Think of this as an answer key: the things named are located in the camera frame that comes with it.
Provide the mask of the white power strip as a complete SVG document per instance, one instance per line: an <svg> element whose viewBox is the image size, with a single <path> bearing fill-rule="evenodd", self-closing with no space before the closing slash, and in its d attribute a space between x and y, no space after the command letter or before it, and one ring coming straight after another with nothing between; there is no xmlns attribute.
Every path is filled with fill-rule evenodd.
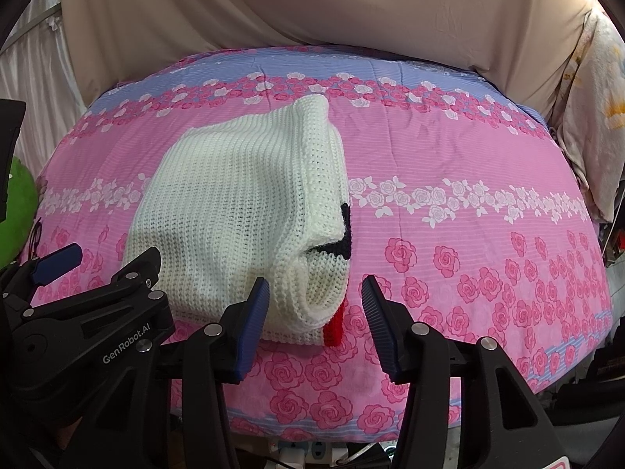
<svg viewBox="0 0 625 469"><path fill-rule="evenodd" d="M268 450L274 468L336 468L350 457L345 442L287 442L270 438Z"/></svg>

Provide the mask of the floral cream pillow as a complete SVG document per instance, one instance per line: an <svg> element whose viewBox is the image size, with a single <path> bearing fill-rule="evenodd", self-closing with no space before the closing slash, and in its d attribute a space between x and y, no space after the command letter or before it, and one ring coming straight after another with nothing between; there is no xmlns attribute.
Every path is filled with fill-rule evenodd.
<svg viewBox="0 0 625 469"><path fill-rule="evenodd" d="M624 179L624 40L600 7L585 17L549 125L592 218L611 222Z"/></svg>

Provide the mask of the pink floral bed sheet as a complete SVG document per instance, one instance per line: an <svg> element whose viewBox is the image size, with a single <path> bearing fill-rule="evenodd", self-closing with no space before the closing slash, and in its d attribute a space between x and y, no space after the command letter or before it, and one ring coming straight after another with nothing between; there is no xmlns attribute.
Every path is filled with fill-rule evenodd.
<svg viewBox="0 0 625 469"><path fill-rule="evenodd" d="M497 340L539 392L607 336L600 246L561 150L536 113L478 76L332 48L195 55L96 100L42 172L38 251L82 264L43 304L106 284L162 156L192 127L329 100L343 140L353 261L334 347L264 342L228 387L234 431L287 440L390 440L408 390L381 372L360 283L448 338Z"/></svg>

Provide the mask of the white red black knit sweater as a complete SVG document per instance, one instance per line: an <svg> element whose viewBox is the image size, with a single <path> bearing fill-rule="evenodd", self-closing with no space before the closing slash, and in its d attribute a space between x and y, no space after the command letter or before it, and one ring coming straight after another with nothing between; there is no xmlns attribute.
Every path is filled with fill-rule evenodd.
<svg viewBox="0 0 625 469"><path fill-rule="evenodd" d="M264 338L321 346L351 247L342 140L329 101L311 94L183 133L134 213L125 258L158 249L171 311L193 322L218 319L265 278Z"/></svg>

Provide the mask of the green plush pillow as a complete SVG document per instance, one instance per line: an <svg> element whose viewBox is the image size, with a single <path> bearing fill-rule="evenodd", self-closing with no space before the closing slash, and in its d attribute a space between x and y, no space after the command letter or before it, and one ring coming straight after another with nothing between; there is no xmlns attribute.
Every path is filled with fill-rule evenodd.
<svg viewBox="0 0 625 469"><path fill-rule="evenodd" d="M38 202L37 186L30 170L14 157L7 186L6 217L0 224L1 268L13 261L27 242Z"/></svg>

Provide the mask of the black eyeglasses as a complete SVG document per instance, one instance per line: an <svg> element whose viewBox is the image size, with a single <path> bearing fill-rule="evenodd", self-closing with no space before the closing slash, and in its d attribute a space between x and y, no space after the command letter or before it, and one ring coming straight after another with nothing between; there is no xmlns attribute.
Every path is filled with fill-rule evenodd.
<svg viewBox="0 0 625 469"><path fill-rule="evenodd" d="M37 257L38 246L41 241L41 232L42 232L42 223L41 219L38 218L33 226L31 231L29 242L28 242L28 259L34 260Z"/></svg>

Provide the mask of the white satin curtain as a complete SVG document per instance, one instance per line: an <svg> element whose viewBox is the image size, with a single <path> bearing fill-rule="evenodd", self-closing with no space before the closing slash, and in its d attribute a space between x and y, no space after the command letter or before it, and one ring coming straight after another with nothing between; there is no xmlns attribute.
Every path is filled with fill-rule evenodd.
<svg viewBox="0 0 625 469"><path fill-rule="evenodd" d="M38 176L86 111L77 87L61 0L31 0L1 50L1 96L27 103L15 156Z"/></svg>

